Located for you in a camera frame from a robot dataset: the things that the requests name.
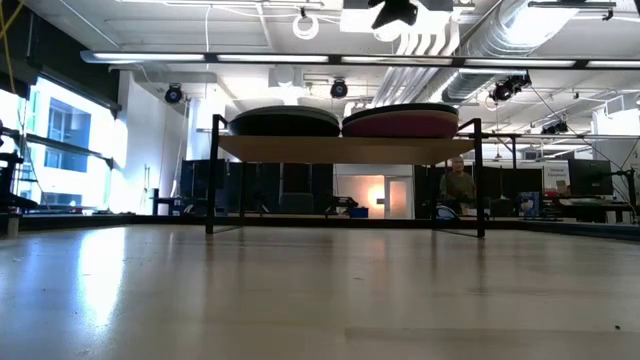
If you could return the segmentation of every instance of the round cushion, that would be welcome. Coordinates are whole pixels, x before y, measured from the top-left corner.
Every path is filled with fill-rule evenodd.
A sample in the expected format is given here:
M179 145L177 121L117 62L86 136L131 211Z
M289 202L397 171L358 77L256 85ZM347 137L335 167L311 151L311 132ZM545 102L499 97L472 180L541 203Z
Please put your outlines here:
M458 132L458 110L442 104L403 104L356 113L343 121L345 137L451 139Z
M229 122L231 135L338 136L340 125L331 113L307 106L268 106L245 111Z

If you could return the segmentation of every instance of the person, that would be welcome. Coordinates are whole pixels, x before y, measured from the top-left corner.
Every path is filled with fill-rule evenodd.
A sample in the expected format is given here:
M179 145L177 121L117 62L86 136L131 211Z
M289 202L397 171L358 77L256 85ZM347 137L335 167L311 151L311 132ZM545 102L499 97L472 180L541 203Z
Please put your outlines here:
M475 198L476 186L473 177L464 171L464 160L458 156L451 159L452 171L442 175L440 192L445 206L461 212L460 204L472 202Z

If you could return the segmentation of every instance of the fluorescent light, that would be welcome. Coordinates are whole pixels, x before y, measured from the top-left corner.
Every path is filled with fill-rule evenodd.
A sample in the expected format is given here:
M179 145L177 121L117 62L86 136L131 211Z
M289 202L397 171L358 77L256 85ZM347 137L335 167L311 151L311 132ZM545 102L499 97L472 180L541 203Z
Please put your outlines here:
M545 59L467 59L464 64L469 66L518 66L518 67L558 67L568 68L575 65L575 60L545 60Z
M587 67L640 68L640 61L593 60L589 61Z
M451 65L451 59L421 56L343 56L345 64L369 65Z
M326 55L257 55L224 54L218 55L219 62L266 62L266 63L328 63Z
M487 74L487 75L526 75L527 70L516 69L460 69L460 74Z
M94 53L99 60L114 60L118 62L140 61L204 61L203 54L178 54L178 53Z
M322 2L316 1L261 1L261 0L116 0L124 3L146 3L146 4L164 4L167 6L235 6L235 7L255 7L260 4L265 7L288 7L304 6L306 8L321 9L324 7Z

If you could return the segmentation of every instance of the black cushion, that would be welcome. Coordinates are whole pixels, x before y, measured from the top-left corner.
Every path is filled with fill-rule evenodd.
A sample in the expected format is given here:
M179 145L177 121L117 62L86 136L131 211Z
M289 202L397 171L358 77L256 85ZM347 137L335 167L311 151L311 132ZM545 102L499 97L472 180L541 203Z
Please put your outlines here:
M232 135L338 136L338 119L307 106L269 106L246 111L229 122Z

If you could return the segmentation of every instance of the wooden tabletop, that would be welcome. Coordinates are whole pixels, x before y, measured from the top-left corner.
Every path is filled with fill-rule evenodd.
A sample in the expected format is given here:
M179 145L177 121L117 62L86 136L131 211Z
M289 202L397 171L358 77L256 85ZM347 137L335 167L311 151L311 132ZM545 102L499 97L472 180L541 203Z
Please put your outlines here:
M221 136L219 146L245 162L434 165L473 150L473 140Z

